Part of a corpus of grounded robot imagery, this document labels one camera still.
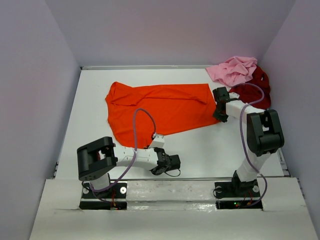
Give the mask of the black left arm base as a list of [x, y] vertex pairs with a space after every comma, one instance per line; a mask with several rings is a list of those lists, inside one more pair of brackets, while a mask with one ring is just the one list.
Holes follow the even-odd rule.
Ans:
[[127, 209], [127, 182], [120, 181], [112, 188], [93, 193], [89, 182], [82, 182], [82, 193], [79, 203], [81, 210], [121, 211]]

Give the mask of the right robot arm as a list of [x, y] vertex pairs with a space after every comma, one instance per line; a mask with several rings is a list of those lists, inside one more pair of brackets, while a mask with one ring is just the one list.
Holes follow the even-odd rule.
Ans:
[[216, 109], [213, 117], [223, 123], [228, 117], [239, 120], [240, 138], [245, 159], [235, 170], [231, 181], [215, 183], [219, 199], [242, 197], [258, 185], [257, 177], [266, 160], [282, 148], [285, 138], [279, 115], [273, 109], [260, 109], [232, 97], [226, 87], [213, 91]]

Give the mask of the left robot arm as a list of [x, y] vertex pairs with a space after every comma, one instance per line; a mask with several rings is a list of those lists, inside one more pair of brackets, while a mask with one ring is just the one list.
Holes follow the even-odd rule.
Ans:
[[160, 134], [155, 134], [151, 145], [144, 149], [115, 145], [107, 136], [90, 142], [77, 149], [78, 179], [89, 182], [90, 189], [104, 198], [115, 185], [110, 183], [109, 175], [115, 167], [125, 167], [125, 173], [132, 167], [141, 168], [155, 176], [179, 170], [179, 156], [166, 154], [164, 143], [165, 137]]

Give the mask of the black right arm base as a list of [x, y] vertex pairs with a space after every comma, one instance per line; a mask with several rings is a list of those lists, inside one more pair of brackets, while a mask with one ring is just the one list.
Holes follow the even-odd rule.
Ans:
[[218, 181], [214, 184], [212, 194], [218, 210], [263, 209], [261, 201], [255, 204], [261, 197], [257, 180], [250, 183], [241, 182], [240, 188], [234, 186], [231, 181]]

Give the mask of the orange t shirt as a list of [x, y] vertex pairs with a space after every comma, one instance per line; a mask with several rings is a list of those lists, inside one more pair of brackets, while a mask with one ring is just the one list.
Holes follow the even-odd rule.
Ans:
[[142, 149], [154, 133], [167, 136], [219, 122], [207, 83], [131, 87], [114, 82], [105, 101], [112, 133], [125, 147]]

